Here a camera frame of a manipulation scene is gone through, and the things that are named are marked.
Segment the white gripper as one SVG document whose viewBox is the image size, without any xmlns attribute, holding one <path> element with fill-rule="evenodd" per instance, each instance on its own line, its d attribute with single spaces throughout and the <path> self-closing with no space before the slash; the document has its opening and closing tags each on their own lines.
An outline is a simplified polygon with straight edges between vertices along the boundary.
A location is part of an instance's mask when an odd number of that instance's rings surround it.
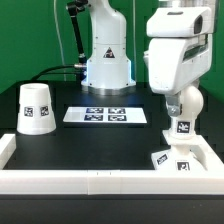
<svg viewBox="0 0 224 224">
<path fill-rule="evenodd" d="M 154 93 L 166 95 L 168 115 L 182 113 L 180 94 L 188 85 L 210 70 L 212 63 L 211 34 L 191 38 L 153 38 L 144 61 L 149 85 Z"/>
</svg>

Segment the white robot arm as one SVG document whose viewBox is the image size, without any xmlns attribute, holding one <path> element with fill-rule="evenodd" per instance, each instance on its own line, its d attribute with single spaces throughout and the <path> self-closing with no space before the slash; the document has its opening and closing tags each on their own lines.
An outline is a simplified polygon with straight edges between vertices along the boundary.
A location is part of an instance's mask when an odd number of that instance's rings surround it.
<svg viewBox="0 0 224 224">
<path fill-rule="evenodd" d="M 177 117 L 185 88 L 210 69 L 218 0 L 159 1 L 146 25 L 151 41 L 144 61 L 151 90 L 166 97 L 168 114 Z M 119 94 L 135 85 L 126 55 L 126 19 L 108 0 L 89 0 L 88 8 L 92 55 L 82 86 L 98 94 Z"/>
</svg>

